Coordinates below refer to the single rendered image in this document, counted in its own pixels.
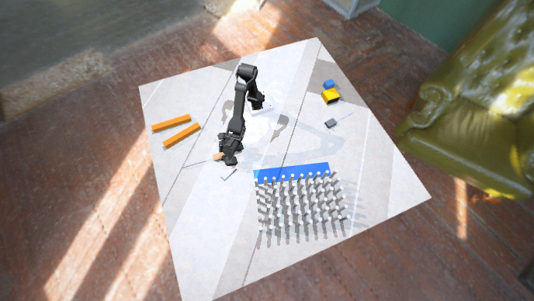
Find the blue taped strip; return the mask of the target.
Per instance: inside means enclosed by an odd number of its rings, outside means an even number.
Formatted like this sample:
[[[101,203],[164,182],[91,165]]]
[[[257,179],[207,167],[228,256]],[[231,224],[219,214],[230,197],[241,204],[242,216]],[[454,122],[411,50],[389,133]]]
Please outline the blue taped strip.
[[[291,174],[294,174],[293,180],[298,180],[301,173],[303,174],[302,179],[306,179],[310,172],[312,172],[312,175],[310,178],[314,178],[314,176],[319,171],[321,174],[318,176],[318,178],[320,178],[327,170],[329,170],[329,173],[327,176],[330,176],[331,171],[330,171],[328,162],[316,163],[316,164],[302,164],[302,165],[295,165],[295,166],[288,166],[288,167],[281,167],[281,168],[267,168],[267,169],[253,170],[253,171],[254,171],[254,178],[258,179],[258,184],[264,184],[264,177],[267,177],[267,183],[272,183],[273,176],[276,177],[275,182],[280,182],[282,175],[285,175],[284,181],[286,182],[286,181],[289,181]]]

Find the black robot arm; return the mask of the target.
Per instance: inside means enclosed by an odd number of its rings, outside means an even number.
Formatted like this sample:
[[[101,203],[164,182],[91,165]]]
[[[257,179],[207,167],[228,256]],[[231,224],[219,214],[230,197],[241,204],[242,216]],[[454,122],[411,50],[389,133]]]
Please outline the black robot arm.
[[[252,110],[263,109],[262,103],[265,101],[265,95],[258,90],[255,80],[257,75],[257,67],[250,64],[241,63],[236,70],[234,111],[233,116],[227,125],[225,134],[225,137],[228,137],[228,141],[222,149],[223,153],[229,157],[233,156],[235,151],[240,152],[244,149],[241,141],[243,140],[246,131],[243,115],[247,91],[247,100],[248,102],[251,102]],[[245,80],[246,84],[238,82],[238,76]],[[229,133],[229,131],[232,133]]]

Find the yellow block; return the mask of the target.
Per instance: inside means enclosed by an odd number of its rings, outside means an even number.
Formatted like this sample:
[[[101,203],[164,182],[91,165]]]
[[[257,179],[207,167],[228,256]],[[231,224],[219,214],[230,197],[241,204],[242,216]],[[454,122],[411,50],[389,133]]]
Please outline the yellow block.
[[[321,93],[321,96],[326,101],[327,105],[330,104],[330,103],[336,102],[339,99],[339,95],[335,91],[334,88],[329,88],[327,90],[323,90],[323,92]]]

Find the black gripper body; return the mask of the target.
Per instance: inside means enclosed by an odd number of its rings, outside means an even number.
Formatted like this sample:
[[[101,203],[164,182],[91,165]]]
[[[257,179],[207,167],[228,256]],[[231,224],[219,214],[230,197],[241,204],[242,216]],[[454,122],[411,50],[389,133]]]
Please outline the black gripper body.
[[[221,140],[220,143],[223,146],[228,141],[228,137],[225,137],[225,134],[226,133],[218,133],[217,135],[218,140]],[[234,155],[231,157],[225,155],[224,162],[226,166],[235,166],[238,163],[237,158]]]

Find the small blue block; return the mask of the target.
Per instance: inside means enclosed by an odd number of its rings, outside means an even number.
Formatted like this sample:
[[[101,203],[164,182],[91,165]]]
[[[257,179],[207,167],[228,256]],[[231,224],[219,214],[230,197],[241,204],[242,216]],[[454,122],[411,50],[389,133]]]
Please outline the small blue block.
[[[331,80],[325,81],[323,87],[325,88],[325,90],[327,90],[329,88],[333,88],[334,85],[335,85],[335,83],[331,79]]]

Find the orange flat bar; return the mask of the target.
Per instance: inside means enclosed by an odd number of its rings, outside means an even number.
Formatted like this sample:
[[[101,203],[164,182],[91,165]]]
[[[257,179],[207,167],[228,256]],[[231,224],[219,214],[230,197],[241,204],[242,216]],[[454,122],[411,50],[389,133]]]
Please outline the orange flat bar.
[[[161,123],[157,123],[152,126],[152,130],[156,133],[160,130],[165,130],[173,126],[178,126],[183,123],[187,123],[192,121],[192,118],[189,114],[186,114],[184,116],[176,117],[174,119],[169,119]]]
[[[196,122],[195,124],[191,125],[190,127],[186,128],[185,130],[177,133],[173,137],[168,138],[167,140],[163,141],[162,143],[164,146],[168,149],[169,147],[173,146],[174,144],[178,143],[179,141],[187,138],[188,136],[195,133],[197,130],[200,130],[200,125]]]

